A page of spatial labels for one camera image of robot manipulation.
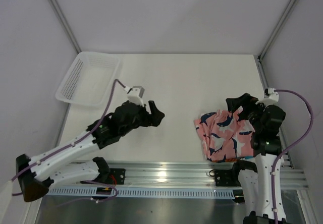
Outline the blue orange patterned shorts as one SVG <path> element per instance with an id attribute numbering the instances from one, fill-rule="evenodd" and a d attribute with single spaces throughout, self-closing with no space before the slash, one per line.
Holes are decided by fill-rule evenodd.
<path id="1" fill-rule="evenodd" d="M 224 158 L 222 160 L 212 160 L 211 162 L 215 163 L 223 163 L 223 162 L 237 162 L 238 160 L 249 160 L 252 159 L 253 156 L 245 156 L 245 157 L 236 157 L 236 158 Z"/>

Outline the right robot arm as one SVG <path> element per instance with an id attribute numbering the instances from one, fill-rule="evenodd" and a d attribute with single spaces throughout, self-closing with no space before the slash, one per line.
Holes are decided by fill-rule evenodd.
<path id="1" fill-rule="evenodd" d="M 227 98 L 228 111 L 242 111 L 239 119 L 248 121 L 254 132 L 251 147 L 254 158 L 239 160 L 230 173 L 231 181 L 242 187 L 247 210 L 243 223 L 286 223 L 281 195 L 282 145 L 279 128 L 286 113 L 275 103 L 277 93 L 268 93 L 259 100 L 248 93 Z"/>

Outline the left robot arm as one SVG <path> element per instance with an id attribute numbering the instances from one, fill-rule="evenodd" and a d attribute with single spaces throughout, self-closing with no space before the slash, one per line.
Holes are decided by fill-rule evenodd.
<path id="1" fill-rule="evenodd" d="M 110 169 L 102 157 L 83 164 L 78 170 L 67 165 L 72 161 L 112 145 L 139 127 L 157 127 L 165 114 L 157 109 L 154 101 L 146 106 L 126 101 L 102 119 L 89 125 L 81 135 L 63 147 L 56 147 L 43 154 L 29 157 L 21 154 L 16 158 L 16 175 L 25 202 L 45 196 L 53 187 L 73 181 L 105 183 Z"/>

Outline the pink star patterned shorts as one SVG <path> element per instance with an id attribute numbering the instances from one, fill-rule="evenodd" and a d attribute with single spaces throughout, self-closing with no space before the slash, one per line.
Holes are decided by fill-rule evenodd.
<path id="1" fill-rule="evenodd" d="M 254 129 L 248 120 L 239 120 L 241 111 L 242 107 L 234 113 L 218 110 L 194 120 L 205 160 L 253 156 L 251 136 Z"/>

